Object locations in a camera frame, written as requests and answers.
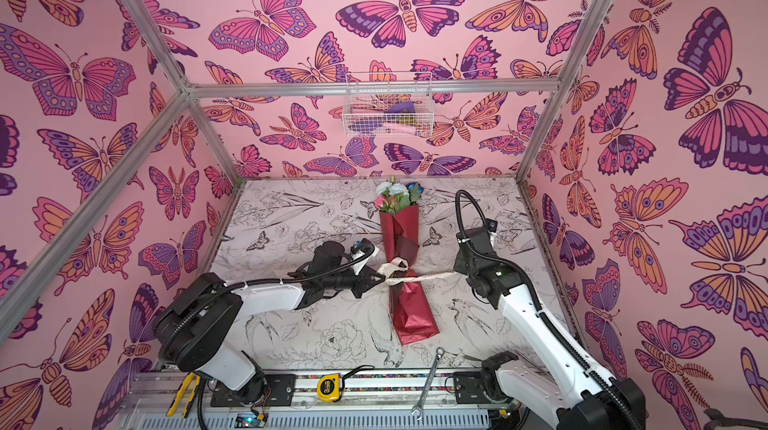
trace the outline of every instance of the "purple butterfly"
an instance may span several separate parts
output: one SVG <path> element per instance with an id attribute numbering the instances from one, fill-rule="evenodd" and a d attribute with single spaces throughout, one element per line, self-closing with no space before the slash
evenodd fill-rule
<path id="1" fill-rule="evenodd" d="M 154 335 L 154 322 L 165 311 L 165 307 L 159 307 L 158 304 L 158 296 L 155 295 L 152 287 L 148 283 L 142 283 L 136 290 L 134 302 L 130 306 L 128 331 L 131 345 L 125 347 L 120 355 L 120 358 L 123 355 L 128 358 L 118 367 L 118 371 L 114 373 L 107 388 L 104 389 L 94 415 L 93 430 L 102 430 L 107 427 L 120 412 L 134 377 L 152 368 L 152 361 L 141 356 L 152 349 L 147 342 L 157 338 Z"/>
<path id="2" fill-rule="evenodd" d="M 560 246 L 560 261 L 565 262 L 568 268 L 573 270 L 576 265 L 587 265 L 594 260 L 592 246 L 581 235 L 574 231 L 567 231 L 565 219 L 560 217 L 558 208 L 549 195 L 542 198 L 542 214 L 546 222 L 544 232 L 550 245 L 554 243 Z"/>
<path id="3" fill-rule="evenodd" d="M 18 149 L 16 122 L 7 115 L 0 115 L 0 168 L 13 167 Z M 10 195 L 16 188 L 16 179 L 0 172 L 0 197 Z"/>
<path id="4" fill-rule="evenodd" d="M 274 127 L 270 125 L 270 128 L 277 132 L 289 132 L 287 134 L 273 134 L 262 137 L 260 140 L 269 145 L 282 145 L 285 148 L 293 150 L 296 147 L 301 147 L 302 150 L 313 151 L 319 140 L 326 140 L 326 135 L 317 130 L 320 128 L 320 124 L 317 120 L 310 118 L 306 114 L 306 110 L 299 104 L 293 104 L 290 108 L 290 117 L 293 120 L 293 124 L 290 120 L 282 115 L 278 118 L 283 121 L 285 127 Z"/>
<path id="5" fill-rule="evenodd" d="M 594 279 L 582 280 L 581 286 L 584 299 L 592 306 L 592 310 L 584 314 L 587 333 L 600 343 L 603 358 L 614 370 L 614 375 L 627 378 L 627 360 L 624 358 L 624 350 L 621 348 L 616 330 L 611 325 L 615 315 L 609 313 L 619 301 L 620 281 L 619 265 L 608 259 L 605 267 L 598 268 Z"/>
<path id="6" fill-rule="evenodd" d="M 357 175 L 355 167 L 370 168 L 379 165 L 379 161 L 373 156 L 374 150 L 376 144 L 373 143 L 373 137 L 353 137 L 343 154 L 340 153 L 338 157 L 315 158 L 304 164 L 304 168 L 321 174 L 351 177 Z"/>
<path id="7" fill-rule="evenodd" d="M 134 68 L 112 57 L 68 66 L 50 47 L 26 32 L 0 23 L 0 58 L 5 71 L 28 82 L 45 115 L 72 115 L 78 100 L 93 117 L 117 120 L 117 98 L 136 80 Z"/>
<path id="8" fill-rule="evenodd" d="M 197 251 L 203 245 L 205 221 L 192 225 L 187 236 L 176 247 L 169 243 L 154 243 L 139 253 L 139 265 L 147 267 L 151 275 L 162 275 L 165 288 L 170 289 L 181 277 L 181 269 L 187 273 L 197 269 Z"/>
<path id="9" fill-rule="evenodd" d="M 452 26 L 458 21 L 458 12 L 434 5 L 460 6 L 463 3 L 464 0 L 398 0 L 398 5 L 395 5 L 381 0 L 368 0 L 344 7 L 336 13 L 336 20 L 361 37 L 368 37 L 381 27 L 371 39 L 374 47 L 403 47 L 406 44 L 406 27 L 416 32 L 417 20 L 432 37 L 437 36 L 443 27 Z"/>
<path id="10" fill-rule="evenodd" d="M 656 329 L 650 322 L 638 322 L 638 330 L 648 339 L 642 342 L 648 352 L 638 348 L 634 351 L 635 357 L 646 372 L 654 373 L 651 378 L 654 388 L 674 407 L 683 426 L 687 430 L 699 430 L 701 426 L 686 395 L 686 389 L 699 405 L 705 408 L 709 405 L 688 376 L 712 380 L 712 375 L 701 365 L 695 363 L 680 365 L 675 359 L 698 357 L 715 344 L 715 336 L 700 326 L 681 329 L 667 320 L 659 320 Z M 667 372 L 666 368 L 675 368 L 675 373 L 682 377 L 685 388 L 677 382 L 673 373 Z"/>
<path id="11" fill-rule="evenodd" d="M 430 176 L 447 177 L 451 175 L 451 172 L 459 173 L 467 170 L 476 162 L 474 158 L 458 155 L 437 158 L 433 154 L 424 156 L 415 148 L 403 144 L 385 144 L 384 153 L 390 161 L 395 162 L 392 164 L 392 168 L 403 171 L 407 175 L 419 170 L 420 172 L 427 171 L 427 175 Z"/>
<path id="12" fill-rule="evenodd" d="M 170 177 L 168 180 L 163 172 L 155 167 L 149 167 L 149 177 L 155 187 L 158 188 L 158 203 L 165 205 L 165 216 L 168 217 L 169 221 L 172 221 L 174 215 L 178 214 L 183 214 L 184 218 L 187 218 L 192 210 L 190 204 L 194 203 L 195 187 L 200 181 L 200 172 L 192 172 L 187 180 L 184 179 L 185 173 L 186 170 L 182 167 L 181 175 L 177 179 L 174 169 L 168 167 L 168 177 Z"/>

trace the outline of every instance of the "wrench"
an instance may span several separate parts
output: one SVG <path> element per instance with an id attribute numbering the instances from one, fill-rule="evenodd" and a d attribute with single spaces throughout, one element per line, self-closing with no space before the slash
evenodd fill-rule
<path id="1" fill-rule="evenodd" d="M 435 378 L 435 373 L 437 373 L 437 363 L 445 353 L 446 350 L 440 346 L 437 348 L 437 350 L 435 350 L 435 361 L 432 362 L 432 367 L 429 369 L 427 380 L 424 382 L 424 388 L 422 388 L 422 396 L 418 398 L 418 403 L 414 405 L 413 408 L 411 408 L 411 415 L 416 417 L 417 421 L 424 417 L 424 402 L 427 400 L 427 394 L 429 393 L 429 389 L 432 387 L 432 379 Z"/>

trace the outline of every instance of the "pink butterfly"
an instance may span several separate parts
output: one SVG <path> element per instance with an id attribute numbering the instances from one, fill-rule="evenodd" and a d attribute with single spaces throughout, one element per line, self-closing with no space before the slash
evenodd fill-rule
<path id="1" fill-rule="evenodd" d="M 281 36 L 287 32 L 303 37 L 315 29 L 310 17 L 299 7 L 301 1 L 260 0 L 263 13 L 256 9 L 255 18 L 238 17 L 222 22 L 208 40 L 220 50 L 235 49 L 244 54 L 256 49 L 272 60 L 280 60 L 288 52 L 288 42 Z"/>
<path id="2" fill-rule="evenodd" d="M 291 150 L 301 147 L 302 150 L 306 151 L 315 150 L 315 146 L 312 144 L 317 143 L 318 140 L 326 140 L 326 135 L 317 130 L 320 124 L 317 123 L 317 120 L 308 117 L 306 110 L 299 104 L 293 104 L 290 107 L 290 116 L 296 128 L 293 128 L 290 120 L 282 115 L 279 116 L 279 119 L 283 121 L 285 128 L 270 125 L 270 128 L 274 131 L 290 132 L 290 134 L 267 135 L 260 140 L 268 145 L 282 145 Z"/>
<path id="3" fill-rule="evenodd" d="M 126 96 L 136 79 L 128 62 L 112 57 L 91 60 L 82 69 L 77 62 L 68 66 L 43 42 L 2 23 L 0 42 L 5 71 L 34 82 L 32 89 L 45 115 L 72 115 L 84 98 L 93 117 L 117 120 L 117 98 Z"/>
<path id="4" fill-rule="evenodd" d="M 184 218 L 187 218 L 192 210 L 190 204 L 194 202 L 195 187 L 200 181 L 200 172 L 192 172 L 187 180 L 184 179 L 185 173 L 186 171 L 182 167 L 181 175 L 177 179 L 172 167 L 168 167 L 168 177 L 157 168 L 149 167 L 150 180 L 158 188 L 158 203 L 165 205 L 165 216 L 168 217 L 169 221 L 172 221 L 174 215 L 178 214 L 183 214 Z"/>
<path id="5" fill-rule="evenodd" d="M 493 41 L 485 36 L 479 36 L 473 40 L 464 52 L 461 65 L 458 63 L 458 54 L 456 54 L 456 66 L 449 64 L 444 57 L 443 61 L 451 70 L 431 60 L 418 59 L 413 61 L 411 72 L 419 72 L 420 75 L 416 77 L 418 80 L 427 80 L 429 74 L 432 74 L 433 80 L 495 79 L 496 69 L 493 67 L 501 54 L 491 47 L 492 43 Z M 453 94 L 433 94 L 432 98 L 438 104 L 445 104 L 453 99 Z"/>
<path id="6" fill-rule="evenodd" d="M 232 182 L 227 178 L 226 174 L 220 169 L 211 165 L 205 168 L 205 176 L 210 181 L 210 191 L 214 193 L 216 198 L 221 199 L 224 194 L 232 193 Z"/>
<path id="7" fill-rule="evenodd" d="M 235 158 L 235 168 L 243 178 L 258 177 L 259 174 L 272 168 L 270 161 L 259 156 L 259 149 L 254 144 L 243 147 L 240 150 L 240 158 L 242 160 Z"/>
<path id="8" fill-rule="evenodd" d="M 123 18 L 126 19 L 126 23 L 123 26 L 123 44 L 124 51 L 129 51 L 134 48 L 136 42 L 141 40 L 141 46 L 147 45 L 144 37 L 141 35 L 139 28 L 134 22 L 134 18 L 128 12 L 128 9 L 123 4 L 122 0 L 115 0 L 120 6 L 120 12 L 123 14 Z M 171 39 L 169 36 L 174 34 L 173 30 L 168 27 L 175 27 L 177 29 L 197 29 L 200 24 L 188 19 L 179 13 L 173 12 L 168 9 L 161 9 L 158 0 L 141 0 L 144 2 L 144 6 L 147 7 L 149 14 L 152 16 L 152 20 L 160 29 L 160 33 L 163 36 L 165 44 L 168 46 L 171 52 L 175 54 L 181 54 L 183 56 L 197 57 L 197 52 L 193 51 L 185 44 Z M 152 53 L 152 49 L 147 48 L 147 63 L 149 64 L 150 73 L 154 74 L 155 69 L 158 67 L 158 59 Z"/>
<path id="9" fill-rule="evenodd" d="M 406 44 L 406 27 L 416 32 L 416 20 L 432 37 L 437 36 L 443 27 L 452 26 L 458 21 L 458 12 L 435 4 L 460 6 L 463 3 L 464 0 L 398 0 L 398 5 L 395 5 L 368 0 L 344 7 L 336 13 L 336 20 L 361 37 L 368 37 L 379 29 L 371 39 L 376 48 L 388 45 L 403 47 Z"/>
<path id="10" fill-rule="evenodd" d="M 518 116 L 518 129 L 509 129 L 511 135 L 486 138 L 480 142 L 480 148 L 490 148 L 491 152 L 502 151 L 505 155 L 520 155 L 525 150 L 525 144 L 531 140 L 531 135 L 538 121 L 538 114 L 534 112 L 536 106 L 525 107 Z"/>

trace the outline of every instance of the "tape measure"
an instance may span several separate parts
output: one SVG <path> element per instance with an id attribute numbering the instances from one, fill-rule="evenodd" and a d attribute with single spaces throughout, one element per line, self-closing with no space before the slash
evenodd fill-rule
<path id="1" fill-rule="evenodd" d="M 341 396 L 344 393 L 344 382 L 351 376 L 360 372 L 361 370 L 373 370 L 373 365 L 361 365 L 353 368 L 349 372 L 341 376 L 340 373 L 333 373 L 320 378 L 317 383 L 317 398 L 323 402 L 338 402 L 341 400 Z"/>

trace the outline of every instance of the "wire basket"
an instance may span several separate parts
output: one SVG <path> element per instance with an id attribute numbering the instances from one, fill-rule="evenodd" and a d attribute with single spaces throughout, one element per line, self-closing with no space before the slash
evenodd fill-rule
<path id="1" fill-rule="evenodd" d="M 347 74 L 341 120 L 347 137 L 414 135 L 431 137 L 435 121 L 432 74 L 388 72 L 389 80 L 372 88 L 374 72 Z"/>

